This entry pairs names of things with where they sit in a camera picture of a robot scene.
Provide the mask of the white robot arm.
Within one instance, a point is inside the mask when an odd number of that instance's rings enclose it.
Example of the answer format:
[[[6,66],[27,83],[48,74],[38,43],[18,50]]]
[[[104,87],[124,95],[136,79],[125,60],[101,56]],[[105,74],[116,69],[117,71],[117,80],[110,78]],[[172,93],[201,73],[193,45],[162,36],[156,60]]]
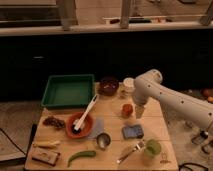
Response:
[[[136,105],[145,105],[149,97],[178,111],[202,130],[213,135],[213,104],[177,92],[162,85],[163,76],[157,69],[151,69],[134,79],[132,99]]]

